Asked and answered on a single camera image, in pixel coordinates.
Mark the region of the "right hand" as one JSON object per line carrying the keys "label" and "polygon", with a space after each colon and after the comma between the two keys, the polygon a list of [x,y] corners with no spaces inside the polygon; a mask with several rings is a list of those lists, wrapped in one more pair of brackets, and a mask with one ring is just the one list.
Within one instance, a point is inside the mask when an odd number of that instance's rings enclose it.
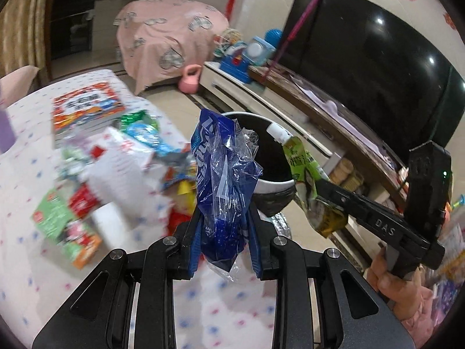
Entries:
{"label": "right hand", "polygon": [[413,318],[422,305],[421,277],[404,280],[388,271],[385,249],[382,248],[366,272],[366,280],[371,287],[394,302],[393,313],[399,320]]}

